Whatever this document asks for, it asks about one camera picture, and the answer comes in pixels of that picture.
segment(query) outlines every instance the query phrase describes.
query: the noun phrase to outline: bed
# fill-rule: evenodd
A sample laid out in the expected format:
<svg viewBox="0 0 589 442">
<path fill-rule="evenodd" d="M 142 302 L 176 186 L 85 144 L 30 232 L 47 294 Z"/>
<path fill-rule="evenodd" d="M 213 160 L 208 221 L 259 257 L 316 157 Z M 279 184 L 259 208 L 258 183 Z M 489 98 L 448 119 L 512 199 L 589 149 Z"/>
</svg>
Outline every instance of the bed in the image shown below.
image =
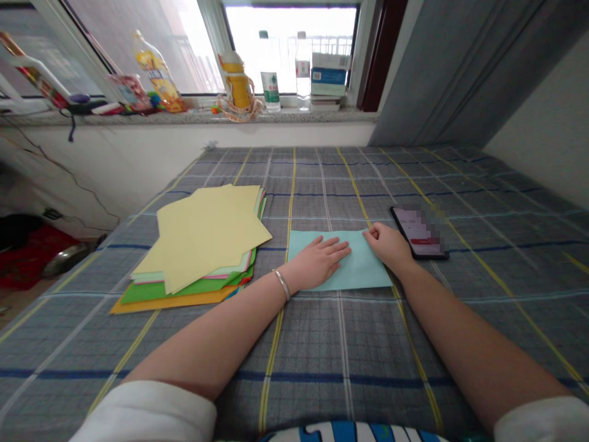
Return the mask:
<svg viewBox="0 0 589 442">
<path fill-rule="evenodd" d="M 267 191 L 273 239 L 255 277 L 284 262 L 289 228 L 394 226 L 392 204 L 433 204 L 449 221 L 450 260 L 422 265 L 588 400 L 586 211 L 479 150 L 216 149 L 1 332 L 3 440 L 67 440 L 139 361 L 211 308 L 109 315 L 158 237 L 155 212 L 233 182 Z M 299 293 L 218 400 L 215 437 L 255 440 L 328 419 L 482 432 L 397 287 Z"/>
</svg>

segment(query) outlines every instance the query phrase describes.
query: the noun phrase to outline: blue and white box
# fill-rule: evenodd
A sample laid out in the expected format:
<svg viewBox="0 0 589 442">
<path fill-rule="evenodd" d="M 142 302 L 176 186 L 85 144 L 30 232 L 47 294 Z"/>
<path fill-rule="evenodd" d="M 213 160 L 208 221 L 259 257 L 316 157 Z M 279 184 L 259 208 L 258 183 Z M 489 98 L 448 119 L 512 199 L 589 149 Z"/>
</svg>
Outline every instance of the blue and white box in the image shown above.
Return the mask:
<svg viewBox="0 0 589 442">
<path fill-rule="evenodd" d="M 314 53 L 312 61 L 311 94 L 344 96 L 350 57 Z"/>
</svg>

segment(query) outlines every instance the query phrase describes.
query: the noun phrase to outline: red mat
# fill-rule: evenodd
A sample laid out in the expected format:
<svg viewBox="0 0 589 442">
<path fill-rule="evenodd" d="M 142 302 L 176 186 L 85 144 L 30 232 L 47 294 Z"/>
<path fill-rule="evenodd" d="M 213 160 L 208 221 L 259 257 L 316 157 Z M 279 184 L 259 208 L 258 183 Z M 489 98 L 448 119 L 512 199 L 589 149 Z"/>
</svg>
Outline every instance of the red mat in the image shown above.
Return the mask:
<svg viewBox="0 0 589 442">
<path fill-rule="evenodd" d="M 29 234 L 24 247 L 0 253 L 0 287 L 31 289 L 41 279 L 45 265 L 59 252 L 78 244 L 71 236 L 43 225 Z"/>
</svg>

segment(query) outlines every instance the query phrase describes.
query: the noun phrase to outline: wall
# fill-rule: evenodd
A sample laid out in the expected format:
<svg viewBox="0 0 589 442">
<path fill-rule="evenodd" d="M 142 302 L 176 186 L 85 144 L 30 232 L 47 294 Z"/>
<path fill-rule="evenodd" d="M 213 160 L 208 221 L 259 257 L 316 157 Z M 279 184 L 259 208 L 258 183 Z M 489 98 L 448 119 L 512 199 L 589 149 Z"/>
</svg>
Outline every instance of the wall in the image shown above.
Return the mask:
<svg viewBox="0 0 589 442">
<path fill-rule="evenodd" d="M 589 209 L 589 32 L 484 151 Z"/>
<path fill-rule="evenodd" d="M 70 169 L 81 185 L 98 194 L 109 212 L 122 219 L 162 190 L 210 142 L 218 147 L 364 146 L 373 129 L 373 123 L 81 126 L 74 143 L 69 143 L 69 127 L 23 128 L 33 143 Z M 116 219 L 71 176 L 23 149 L 38 152 L 15 129 L 0 128 L 0 163 L 15 180 L 8 192 L 2 191 L 6 193 L 0 199 L 3 212 L 40 214 L 53 207 L 93 227 L 111 230 L 116 225 Z M 103 233 L 86 229 L 75 219 L 54 224 L 76 238 Z"/>
</svg>

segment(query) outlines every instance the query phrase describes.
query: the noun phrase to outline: wrist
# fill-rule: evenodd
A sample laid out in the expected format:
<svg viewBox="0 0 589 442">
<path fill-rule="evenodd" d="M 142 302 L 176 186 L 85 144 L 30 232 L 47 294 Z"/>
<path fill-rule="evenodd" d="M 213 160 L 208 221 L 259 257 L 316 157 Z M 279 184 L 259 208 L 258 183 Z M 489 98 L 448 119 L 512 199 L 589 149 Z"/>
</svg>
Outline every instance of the wrist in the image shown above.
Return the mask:
<svg viewBox="0 0 589 442">
<path fill-rule="evenodd" d="M 295 273 L 292 271 L 291 266 L 287 264 L 283 264 L 276 269 L 282 275 L 282 279 L 284 282 L 287 283 L 288 291 L 290 292 L 291 296 L 294 296 L 296 292 L 300 290 L 298 286 L 298 278 L 296 277 Z"/>
</svg>

